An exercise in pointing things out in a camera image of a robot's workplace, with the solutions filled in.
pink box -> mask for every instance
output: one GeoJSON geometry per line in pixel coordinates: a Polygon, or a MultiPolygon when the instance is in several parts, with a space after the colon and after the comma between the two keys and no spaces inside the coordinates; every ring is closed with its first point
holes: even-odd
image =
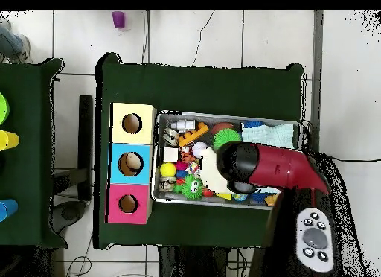
{"type": "Polygon", "coordinates": [[[144,225],[147,223],[152,209],[150,186],[138,184],[111,184],[109,189],[108,223],[131,223],[144,225]],[[124,195],[133,195],[138,207],[133,213],[125,213],[119,208],[119,199],[124,195]]]}

yellow cup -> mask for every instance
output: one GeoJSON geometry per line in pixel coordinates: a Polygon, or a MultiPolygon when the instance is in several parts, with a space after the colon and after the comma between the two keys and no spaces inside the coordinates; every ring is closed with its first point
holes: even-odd
{"type": "Polygon", "coordinates": [[[0,151],[14,148],[20,142],[19,137],[15,133],[0,130],[0,151]]]}

remote control button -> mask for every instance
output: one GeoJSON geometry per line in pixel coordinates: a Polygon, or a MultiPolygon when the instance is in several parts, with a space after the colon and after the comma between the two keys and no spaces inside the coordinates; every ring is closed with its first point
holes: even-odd
{"type": "Polygon", "coordinates": [[[308,228],[303,234],[303,241],[315,249],[325,249],[328,246],[327,236],[317,228],[308,228]]]}
{"type": "Polygon", "coordinates": [[[321,230],[325,230],[325,225],[323,223],[318,223],[318,228],[321,230]]]}
{"type": "Polygon", "coordinates": [[[315,255],[313,249],[310,248],[303,249],[303,254],[306,255],[308,258],[312,258],[315,255]]]}
{"type": "Polygon", "coordinates": [[[322,251],[319,251],[319,252],[318,252],[318,258],[320,259],[320,261],[328,262],[328,255],[325,254],[325,253],[322,252],[322,251]]]}
{"type": "Polygon", "coordinates": [[[313,226],[313,221],[311,219],[304,219],[303,223],[307,227],[313,226]]]}
{"type": "Polygon", "coordinates": [[[315,212],[311,212],[311,218],[317,220],[317,219],[319,219],[320,217],[319,217],[318,214],[316,214],[315,212]]]}

green cup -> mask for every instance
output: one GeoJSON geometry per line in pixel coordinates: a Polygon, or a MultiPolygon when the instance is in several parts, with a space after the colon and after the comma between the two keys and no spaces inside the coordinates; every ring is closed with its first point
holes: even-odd
{"type": "Polygon", "coordinates": [[[9,115],[9,104],[7,99],[0,93],[0,125],[5,122],[9,115]]]}

green spiky ball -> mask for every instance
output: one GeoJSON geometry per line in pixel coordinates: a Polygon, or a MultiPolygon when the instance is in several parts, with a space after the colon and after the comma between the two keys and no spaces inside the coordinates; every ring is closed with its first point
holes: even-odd
{"type": "Polygon", "coordinates": [[[175,188],[173,189],[173,191],[174,191],[175,193],[181,193],[181,191],[182,191],[182,186],[183,186],[183,184],[175,184],[175,188]]]}
{"type": "Polygon", "coordinates": [[[194,177],[193,174],[188,174],[184,178],[185,183],[182,184],[182,193],[189,200],[198,200],[202,197],[202,189],[204,185],[202,184],[200,179],[194,177]]]}
{"type": "Polygon", "coordinates": [[[222,145],[230,141],[242,141],[241,135],[230,128],[220,130],[213,139],[214,151],[217,152],[222,145]]]}

